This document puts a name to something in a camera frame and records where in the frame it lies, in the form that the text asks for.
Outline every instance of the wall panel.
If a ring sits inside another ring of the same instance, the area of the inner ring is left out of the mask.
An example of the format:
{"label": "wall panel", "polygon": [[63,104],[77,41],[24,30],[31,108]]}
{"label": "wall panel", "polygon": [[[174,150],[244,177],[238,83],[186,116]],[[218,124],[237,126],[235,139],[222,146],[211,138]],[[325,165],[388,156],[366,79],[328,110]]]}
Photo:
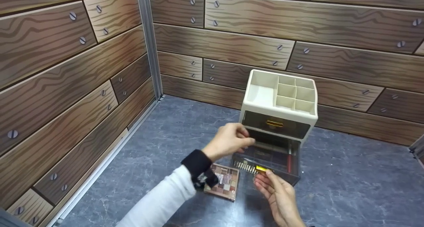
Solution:
{"label": "wall panel", "polygon": [[153,82],[148,79],[34,187],[52,203],[58,204],[153,97]]}
{"label": "wall panel", "polygon": [[414,52],[424,38],[424,24],[412,25],[424,11],[289,0],[206,0],[205,6],[211,29],[402,53]]}
{"label": "wall panel", "polygon": [[0,38],[0,89],[96,44],[82,2],[0,18]]}
{"label": "wall panel", "polygon": [[[139,26],[0,92],[0,154],[135,61],[144,46]],[[12,130],[17,137],[8,137]]]}
{"label": "wall panel", "polygon": [[203,28],[204,0],[150,0],[153,21]]}
{"label": "wall panel", "polygon": [[141,23],[138,0],[84,0],[98,41]]}
{"label": "wall panel", "polygon": [[155,24],[160,51],[285,70],[294,41]]}
{"label": "wall panel", "polygon": [[117,105],[107,81],[0,157],[1,206],[6,209]]}
{"label": "wall panel", "polygon": [[161,74],[202,80],[202,58],[161,51],[158,57]]}

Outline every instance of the cosmetic item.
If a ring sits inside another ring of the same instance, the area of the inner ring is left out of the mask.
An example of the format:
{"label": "cosmetic item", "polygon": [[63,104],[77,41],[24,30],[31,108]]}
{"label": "cosmetic item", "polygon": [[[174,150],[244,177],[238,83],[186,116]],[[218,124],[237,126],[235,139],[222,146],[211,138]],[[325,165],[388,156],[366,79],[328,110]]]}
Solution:
{"label": "cosmetic item", "polygon": [[205,185],[204,192],[235,201],[239,180],[239,170],[219,164],[212,164],[211,170],[218,177],[219,182],[213,187]]}

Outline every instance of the drawer handle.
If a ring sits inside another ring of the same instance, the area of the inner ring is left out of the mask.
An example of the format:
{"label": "drawer handle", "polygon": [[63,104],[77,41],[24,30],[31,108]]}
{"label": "drawer handle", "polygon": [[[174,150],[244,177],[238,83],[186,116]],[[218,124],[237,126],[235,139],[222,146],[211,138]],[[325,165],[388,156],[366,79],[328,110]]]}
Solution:
{"label": "drawer handle", "polygon": [[266,124],[271,125],[271,126],[276,126],[276,127],[279,127],[279,128],[283,127],[283,123],[278,123],[278,122],[274,122],[274,121],[271,121],[271,120],[266,121]]}

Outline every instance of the marble surface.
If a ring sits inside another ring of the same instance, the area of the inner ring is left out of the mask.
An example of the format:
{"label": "marble surface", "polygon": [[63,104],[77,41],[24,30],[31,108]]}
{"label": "marble surface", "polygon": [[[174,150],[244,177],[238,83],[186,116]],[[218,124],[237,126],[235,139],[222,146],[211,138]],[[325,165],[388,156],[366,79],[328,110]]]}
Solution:
{"label": "marble surface", "polygon": [[[112,227],[239,111],[166,96],[61,227]],[[424,170],[406,147],[314,128],[301,153],[298,207],[317,227],[422,227]],[[230,159],[218,163],[229,165]],[[242,172],[236,201],[199,193],[166,227],[273,227],[268,203]]]}

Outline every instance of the screw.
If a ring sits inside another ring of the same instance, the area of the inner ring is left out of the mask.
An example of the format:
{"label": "screw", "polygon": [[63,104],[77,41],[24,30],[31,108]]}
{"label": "screw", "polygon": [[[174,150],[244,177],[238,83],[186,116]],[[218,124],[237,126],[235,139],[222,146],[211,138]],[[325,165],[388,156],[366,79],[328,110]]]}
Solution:
{"label": "screw", "polygon": [[18,136],[18,131],[16,131],[16,130],[10,130],[8,133],[7,133],[7,136],[10,138],[10,139],[14,139],[14,138],[16,138],[17,136]]}
{"label": "screw", "polygon": [[69,13],[69,17],[71,18],[71,20],[75,21],[77,20],[77,14],[75,14],[74,12],[70,12]]}
{"label": "screw", "polygon": [[50,180],[54,181],[57,179],[57,173],[54,173],[50,176]]}
{"label": "screw", "polygon": [[20,214],[22,214],[23,212],[24,212],[24,207],[23,206],[20,206],[20,207],[17,207],[16,209],[15,209],[15,215],[20,215]]}
{"label": "screw", "polygon": [[80,43],[81,44],[85,44],[87,42],[87,40],[85,39],[85,37],[80,37]]}
{"label": "screw", "polygon": [[405,46],[405,44],[406,44],[406,42],[405,41],[399,41],[398,42],[398,44],[397,44],[397,47],[404,47]]}
{"label": "screw", "polygon": [[422,21],[423,21],[423,20],[422,20],[421,18],[415,19],[415,20],[412,22],[412,25],[416,27],[416,26],[420,25]]}

